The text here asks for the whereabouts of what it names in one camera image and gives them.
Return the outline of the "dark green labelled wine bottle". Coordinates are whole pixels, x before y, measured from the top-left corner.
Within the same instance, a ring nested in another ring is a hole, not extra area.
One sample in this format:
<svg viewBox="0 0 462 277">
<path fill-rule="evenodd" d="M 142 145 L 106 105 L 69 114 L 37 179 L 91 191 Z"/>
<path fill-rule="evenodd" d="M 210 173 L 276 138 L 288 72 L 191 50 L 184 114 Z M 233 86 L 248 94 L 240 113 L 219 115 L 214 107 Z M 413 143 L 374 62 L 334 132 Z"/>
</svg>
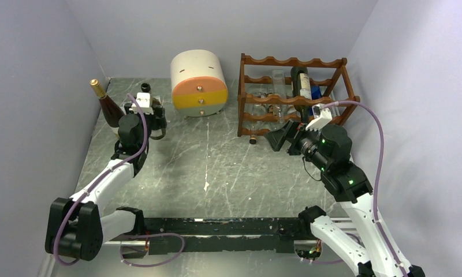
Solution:
<svg viewBox="0 0 462 277">
<path fill-rule="evenodd" d="M 162 102 L 160 100 L 160 97 L 159 96 L 154 96 L 152 94 L 152 91 L 151 91 L 151 86 L 149 83 L 142 83 L 140 85 L 140 89 L 141 89 L 141 92 L 148 92 L 151 94 L 152 98 L 153 98 L 153 107 L 156 106 L 156 105 L 162 105 Z M 152 139 L 152 140 L 161 140 L 163 139 L 164 137 L 166 136 L 166 130 L 164 131 L 161 131 L 161 130 L 156 130 L 156 131 L 152 131 L 150 132 L 150 135 L 149 135 L 149 138 Z"/>
</svg>

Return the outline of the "clear glass bottle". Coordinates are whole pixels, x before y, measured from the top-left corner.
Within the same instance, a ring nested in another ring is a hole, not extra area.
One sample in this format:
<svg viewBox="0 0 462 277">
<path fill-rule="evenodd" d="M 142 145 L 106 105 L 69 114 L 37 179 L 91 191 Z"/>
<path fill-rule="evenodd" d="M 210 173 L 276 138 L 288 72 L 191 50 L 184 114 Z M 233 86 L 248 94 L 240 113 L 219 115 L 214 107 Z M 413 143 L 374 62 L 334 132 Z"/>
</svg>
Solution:
<svg viewBox="0 0 462 277">
<path fill-rule="evenodd" d="M 286 99 L 288 97 L 286 93 L 285 75 L 283 70 L 275 69 L 272 71 L 273 79 L 273 95 L 277 95 L 280 98 Z M 290 114 L 295 114 L 296 110 L 291 105 L 284 104 L 272 104 L 271 111 L 274 118 L 277 120 L 271 125 L 272 130 L 277 130 L 283 127 L 286 123 L 286 117 Z"/>
</svg>

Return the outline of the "dark gold-capped wine bottle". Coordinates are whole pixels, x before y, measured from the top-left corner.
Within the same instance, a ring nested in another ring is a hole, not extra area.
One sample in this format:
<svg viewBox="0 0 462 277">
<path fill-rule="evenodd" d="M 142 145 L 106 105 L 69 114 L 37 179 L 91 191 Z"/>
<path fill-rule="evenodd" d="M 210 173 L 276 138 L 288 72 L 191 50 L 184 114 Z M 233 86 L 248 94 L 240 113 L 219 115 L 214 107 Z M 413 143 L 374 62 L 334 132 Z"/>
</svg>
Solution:
<svg viewBox="0 0 462 277">
<path fill-rule="evenodd" d="M 120 126 L 119 121 L 125 115 L 123 110 L 107 94 L 98 79 L 92 79 L 90 81 L 90 86 L 99 100 L 99 104 L 107 124 L 113 131 L 116 138 L 120 138 L 118 130 Z"/>
</svg>

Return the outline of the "dark wine bottle white label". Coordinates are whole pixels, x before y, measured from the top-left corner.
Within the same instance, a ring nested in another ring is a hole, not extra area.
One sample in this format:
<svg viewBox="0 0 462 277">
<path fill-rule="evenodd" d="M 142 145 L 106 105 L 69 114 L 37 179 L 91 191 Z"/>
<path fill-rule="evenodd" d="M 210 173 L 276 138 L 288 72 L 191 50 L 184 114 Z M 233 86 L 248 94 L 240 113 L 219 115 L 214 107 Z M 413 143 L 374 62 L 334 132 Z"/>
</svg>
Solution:
<svg viewBox="0 0 462 277">
<path fill-rule="evenodd" d="M 290 77 L 293 97 L 301 96 L 311 100 L 311 84 L 308 69 L 306 67 L 294 66 L 290 70 Z M 295 104 L 294 108 L 299 112 L 301 122 L 308 123 L 310 106 Z"/>
</svg>

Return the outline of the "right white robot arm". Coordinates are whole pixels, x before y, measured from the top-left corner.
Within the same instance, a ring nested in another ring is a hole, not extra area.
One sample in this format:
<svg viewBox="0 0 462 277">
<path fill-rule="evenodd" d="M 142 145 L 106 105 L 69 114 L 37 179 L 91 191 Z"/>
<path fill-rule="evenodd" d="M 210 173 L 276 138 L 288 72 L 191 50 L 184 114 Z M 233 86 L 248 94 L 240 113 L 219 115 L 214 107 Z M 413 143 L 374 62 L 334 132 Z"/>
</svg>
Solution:
<svg viewBox="0 0 462 277">
<path fill-rule="evenodd" d="M 364 171 L 350 160 L 352 140 L 339 125 L 328 124 L 320 131 L 307 130 L 289 121 L 281 129 L 265 134 L 273 151 L 290 142 L 290 155 L 302 155 L 321 174 L 320 181 L 348 214 L 360 242 L 340 229 L 318 206 L 299 213 L 298 232 L 305 239 L 316 237 L 325 243 L 354 276 L 424 276 L 420 266 L 410 263 L 383 224 L 374 218 L 374 190 Z"/>
</svg>

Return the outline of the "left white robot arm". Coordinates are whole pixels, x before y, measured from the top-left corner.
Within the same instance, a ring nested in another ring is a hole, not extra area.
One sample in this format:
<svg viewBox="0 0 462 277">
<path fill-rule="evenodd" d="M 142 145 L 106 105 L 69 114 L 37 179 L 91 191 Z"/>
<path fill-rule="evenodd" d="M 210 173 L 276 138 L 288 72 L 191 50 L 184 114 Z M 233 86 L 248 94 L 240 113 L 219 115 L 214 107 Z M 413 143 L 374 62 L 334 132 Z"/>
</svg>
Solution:
<svg viewBox="0 0 462 277">
<path fill-rule="evenodd" d="M 120 119 L 120 138 L 104 170 L 69 198 L 55 199 L 49 212 L 45 250 L 61 265 L 93 260 L 101 246 L 122 234 L 132 240 L 146 232 L 143 211 L 121 207 L 102 216 L 115 192 L 141 171 L 149 153 L 153 130 L 166 134 L 165 109 L 157 104 L 150 113 L 128 112 Z"/>
</svg>

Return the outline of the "brown wooden wine rack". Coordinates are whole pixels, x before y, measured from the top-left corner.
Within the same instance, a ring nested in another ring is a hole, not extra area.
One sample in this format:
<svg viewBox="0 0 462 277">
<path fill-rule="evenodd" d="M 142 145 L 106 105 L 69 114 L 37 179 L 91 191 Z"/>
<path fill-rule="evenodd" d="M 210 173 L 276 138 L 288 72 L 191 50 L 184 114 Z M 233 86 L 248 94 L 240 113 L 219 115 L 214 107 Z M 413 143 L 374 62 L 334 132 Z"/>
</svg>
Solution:
<svg viewBox="0 0 462 277">
<path fill-rule="evenodd" d="M 246 104 L 287 104 L 287 105 L 306 105 L 306 106 L 313 106 L 315 104 L 329 104 L 333 103 L 335 100 L 330 97 L 333 92 L 334 87 L 337 84 L 339 78 L 343 79 L 346 93 L 347 93 L 347 100 L 360 102 L 360 97 L 357 96 L 353 90 L 352 83 L 350 81 L 347 65 L 348 60 L 346 58 L 335 59 L 330 62 L 324 62 L 319 58 L 313 58 L 309 61 L 301 61 L 296 57 L 291 57 L 286 60 L 279 60 L 274 58 L 273 56 L 267 56 L 263 59 L 255 59 L 250 55 L 241 54 L 240 58 L 240 72 L 239 72 L 239 87 L 238 87 L 238 94 L 237 94 L 237 101 L 238 101 L 238 108 L 239 108 L 239 120 L 238 120 L 238 129 L 237 135 L 241 136 L 248 136 L 252 135 L 253 132 L 244 127 L 244 122 L 275 122 L 277 119 L 271 114 L 267 113 L 265 115 L 252 115 L 250 113 L 245 112 L 245 105 Z M 323 96 L 317 100 L 309 100 L 303 96 L 297 96 L 294 98 L 286 99 L 282 98 L 278 95 L 268 96 L 266 98 L 260 98 L 257 96 L 253 96 L 248 93 L 245 89 L 246 84 L 272 84 L 273 79 L 270 76 L 262 76 L 260 78 L 252 78 L 245 73 L 245 67 L 247 65 L 255 65 L 255 66 L 304 66 L 307 68 L 329 68 L 334 69 L 334 73 L 331 78 L 327 78 L 322 81 L 315 81 L 314 79 L 310 79 L 311 85 L 318 85 L 320 87 L 325 87 L 326 90 Z"/>
</svg>

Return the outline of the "blue labelled clear bottle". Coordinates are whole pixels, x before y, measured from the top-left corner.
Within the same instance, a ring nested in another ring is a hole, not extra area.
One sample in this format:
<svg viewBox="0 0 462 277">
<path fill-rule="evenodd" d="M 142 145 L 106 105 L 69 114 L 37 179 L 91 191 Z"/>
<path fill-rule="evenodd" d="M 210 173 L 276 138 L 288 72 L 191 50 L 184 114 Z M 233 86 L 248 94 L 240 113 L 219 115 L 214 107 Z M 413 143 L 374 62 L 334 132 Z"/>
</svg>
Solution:
<svg viewBox="0 0 462 277">
<path fill-rule="evenodd" d="M 310 87 L 310 96 L 308 98 L 311 99 L 311 100 L 317 100 L 317 99 L 320 99 L 321 97 L 322 97 L 322 92 L 321 92 L 320 86 L 317 86 L 317 85 L 311 86 Z M 312 110 L 312 106 L 309 106 L 307 111 L 308 111 L 308 116 L 313 116 L 314 115 L 314 112 Z"/>
</svg>

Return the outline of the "white round drawer cabinet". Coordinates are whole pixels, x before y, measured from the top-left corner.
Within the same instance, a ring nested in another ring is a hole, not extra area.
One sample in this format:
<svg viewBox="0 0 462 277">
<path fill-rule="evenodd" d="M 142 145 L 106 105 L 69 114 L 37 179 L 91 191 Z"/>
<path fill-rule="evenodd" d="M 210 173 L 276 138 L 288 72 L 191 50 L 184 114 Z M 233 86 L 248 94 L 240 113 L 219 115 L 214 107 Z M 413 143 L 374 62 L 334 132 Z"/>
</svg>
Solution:
<svg viewBox="0 0 462 277">
<path fill-rule="evenodd" d="M 172 103 L 183 117 L 219 114 L 228 88 L 218 57 L 208 50 L 188 50 L 170 63 Z"/>
</svg>

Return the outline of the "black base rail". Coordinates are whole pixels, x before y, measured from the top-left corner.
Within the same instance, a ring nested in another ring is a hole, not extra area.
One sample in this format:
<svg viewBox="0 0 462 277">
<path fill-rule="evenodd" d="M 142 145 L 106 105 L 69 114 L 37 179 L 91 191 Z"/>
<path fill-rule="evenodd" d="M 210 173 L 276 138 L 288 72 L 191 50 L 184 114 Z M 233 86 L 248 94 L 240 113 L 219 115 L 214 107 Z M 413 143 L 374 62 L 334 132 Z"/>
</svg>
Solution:
<svg viewBox="0 0 462 277">
<path fill-rule="evenodd" d="M 145 218 L 150 254 L 244 252 L 294 253 L 316 238 L 299 218 Z"/>
</svg>

